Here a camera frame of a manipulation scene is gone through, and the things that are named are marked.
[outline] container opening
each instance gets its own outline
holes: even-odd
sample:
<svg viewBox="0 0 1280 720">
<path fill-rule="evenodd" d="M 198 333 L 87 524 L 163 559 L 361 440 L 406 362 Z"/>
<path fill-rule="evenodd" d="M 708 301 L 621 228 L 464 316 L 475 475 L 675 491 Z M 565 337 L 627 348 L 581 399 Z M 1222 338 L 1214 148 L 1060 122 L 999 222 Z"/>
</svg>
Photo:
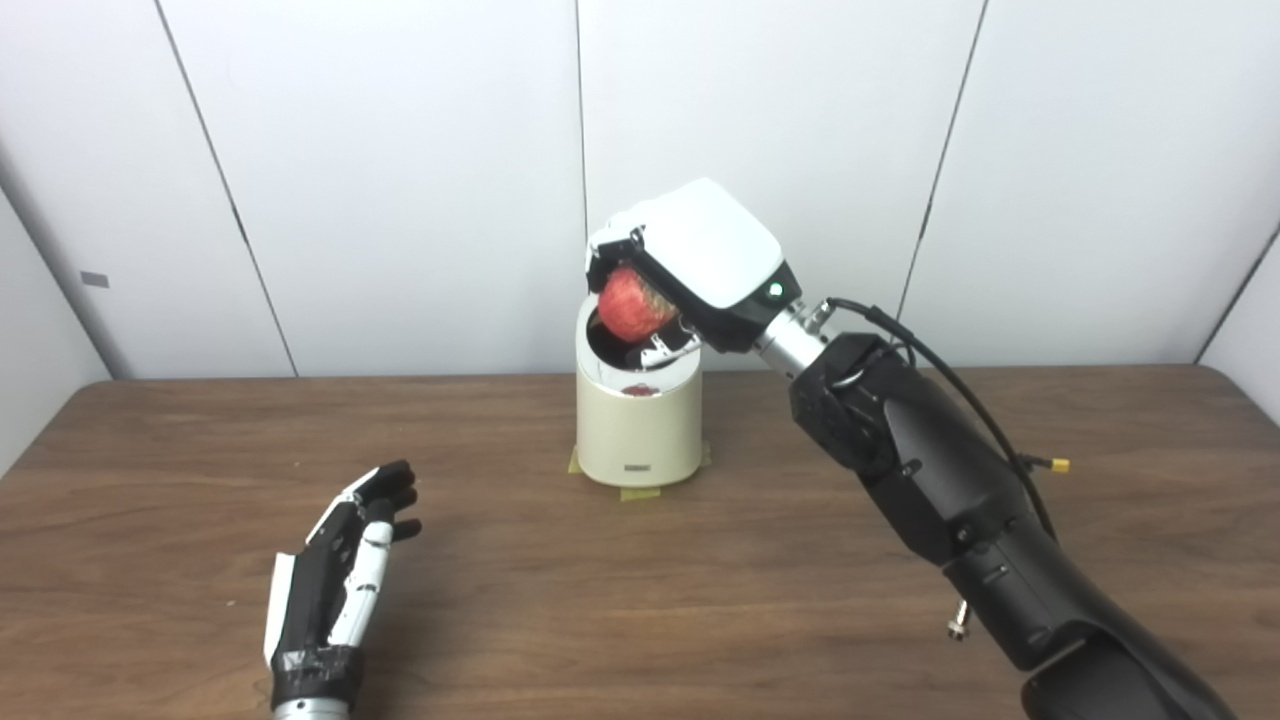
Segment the container opening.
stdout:
<svg viewBox="0 0 1280 720">
<path fill-rule="evenodd" d="M 627 354 L 640 347 L 643 343 L 627 342 L 609 332 L 609 328 L 604 327 L 604 323 L 600 322 L 599 310 L 591 310 L 591 314 L 586 318 L 586 345 L 591 348 L 591 352 L 594 352 L 596 357 L 611 368 L 617 368 L 618 370 L 645 373 L 649 370 L 657 370 L 658 368 L 666 368 L 671 364 L 663 363 L 662 365 L 649 368 L 648 370 L 627 368 Z"/>
</svg>

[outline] screw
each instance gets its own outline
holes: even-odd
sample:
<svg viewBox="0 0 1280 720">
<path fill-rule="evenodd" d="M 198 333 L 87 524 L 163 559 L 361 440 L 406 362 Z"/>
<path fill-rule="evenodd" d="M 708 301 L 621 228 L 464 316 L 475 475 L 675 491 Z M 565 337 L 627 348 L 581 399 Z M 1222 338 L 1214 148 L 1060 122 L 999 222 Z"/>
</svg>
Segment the screw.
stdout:
<svg viewBox="0 0 1280 720">
<path fill-rule="evenodd" d="M 956 642 L 964 642 L 969 637 L 969 602 L 961 600 L 956 605 L 956 614 L 947 623 L 947 637 Z"/>
</svg>

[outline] wooden table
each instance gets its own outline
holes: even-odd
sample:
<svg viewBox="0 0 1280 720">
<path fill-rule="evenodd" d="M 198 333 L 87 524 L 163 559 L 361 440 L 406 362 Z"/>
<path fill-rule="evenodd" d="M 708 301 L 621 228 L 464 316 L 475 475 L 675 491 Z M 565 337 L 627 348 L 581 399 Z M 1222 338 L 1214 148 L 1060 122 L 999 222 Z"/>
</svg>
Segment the wooden table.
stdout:
<svg viewBox="0 0 1280 720">
<path fill-rule="evenodd" d="M 1280 430 L 1193 366 L 964 373 L 1070 555 L 1242 717 L 1280 717 Z M 269 717 L 273 553 L 407 457 L 364 719 L 1023 717 L 1021 676 L 795 428 L 707 378 L 714 462 L 655 500 L 566 474 L 571 377 L 102 383 L 0 483 L 0 715 Z"/>
</svg>

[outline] robotic arm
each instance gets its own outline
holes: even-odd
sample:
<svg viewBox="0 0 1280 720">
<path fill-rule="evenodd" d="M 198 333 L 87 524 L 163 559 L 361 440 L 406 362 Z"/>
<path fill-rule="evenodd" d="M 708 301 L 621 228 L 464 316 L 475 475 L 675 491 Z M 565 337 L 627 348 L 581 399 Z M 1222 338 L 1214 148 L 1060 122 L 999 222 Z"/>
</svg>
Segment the robotic arm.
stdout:
<svg viewBox="0 0 1280 720">
<path fill-rule="evenodd" d="M 806 310 L 777 241 L 719 186 L 700 179 L 611 219 L 588 242 L 589 287 L 603 288 L 620 263 L 680 310 L 628 360 L 650 368 L 705 342 L 755 352 L 791 380 L 795 421 L 858 475 L 1010 662 L 1034 673 L 1023 687 L 1028 717 L 1235 717 L 1066 559 L 998 428 L 991 424 L 1005 456 L 897 348 L 945 369 L 941 360 L 877 307 L 833 299 Z M 823 324 L 836 307 L 864 314 L 902 345 L 869 333 L 828 337 Z M 963 383 L 957 389 L 972 398 Z"/>
</svg>

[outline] white wall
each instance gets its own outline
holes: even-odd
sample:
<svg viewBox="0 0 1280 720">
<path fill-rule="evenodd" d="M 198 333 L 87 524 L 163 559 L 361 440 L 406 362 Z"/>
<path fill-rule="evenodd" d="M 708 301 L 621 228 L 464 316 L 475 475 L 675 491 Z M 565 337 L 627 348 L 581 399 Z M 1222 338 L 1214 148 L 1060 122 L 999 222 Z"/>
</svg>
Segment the white wall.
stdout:
<svg viewBox="0 0 1280 720">
<path fill-rule="evenodd" d="M 572 368 L 573 0 L 165 0 L 303 375 Z"/>
<path fill-rule="evenodd" d="M 1244 288 L 1201 363 L 1235 380 L 1280 423 L 1280 254 L 1275 247 Z"/>
<path fill-rule="evenodd" d="M 118 375 L 292 374 L 150 0 L 0 1 L 0 170 Z"/>
<path fill-rule="evenodd" d="M 902 320 L 957 364 L 1192 361 L 1280 217 L 1277 27 L 992 3 Z"/>
<path fill-rule="evenodd" d="M 1277 214 L 1270 3 L 991 3 L 919 246 L 982 0 L 161 5 L 248 246 L 154 3 L 0 0 L 0 179 L 124 377 L 567 370 L 588 227 L 700 176 L 810 297 L 919 249 L 959 364 L 1189 361 Z"/>
<path fill-rule="evenodd" d="M 896 310 L 980 8 L 581 0 L 588 223 L 708 176 L 808 296 Z"/>
<path fill-rule="evenodd" d="M 0 475 L 106 368 L 0 193 Z"/>
</svg>

